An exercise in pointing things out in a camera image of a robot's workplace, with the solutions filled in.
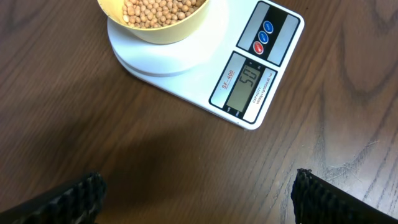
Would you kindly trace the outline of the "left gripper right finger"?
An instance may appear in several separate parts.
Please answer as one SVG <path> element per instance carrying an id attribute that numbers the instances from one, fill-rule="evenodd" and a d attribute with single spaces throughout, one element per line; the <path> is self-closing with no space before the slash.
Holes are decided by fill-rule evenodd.
<path id="1" fill-rule="evenodd" d="M 397 224 L 396 218 L 329 184 L 310 169 L 297 170 L 290 196 L 296 223 Z"/>

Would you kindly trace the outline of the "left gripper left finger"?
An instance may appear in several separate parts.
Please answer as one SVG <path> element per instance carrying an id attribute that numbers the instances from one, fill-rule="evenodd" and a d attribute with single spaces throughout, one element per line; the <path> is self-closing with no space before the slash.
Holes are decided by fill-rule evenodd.
<path id="1" fill-rule="evenodd" d="M 91 172 L 1 212 L 1 223 L 94 224 L 106 191 L 103 177 Z"/>

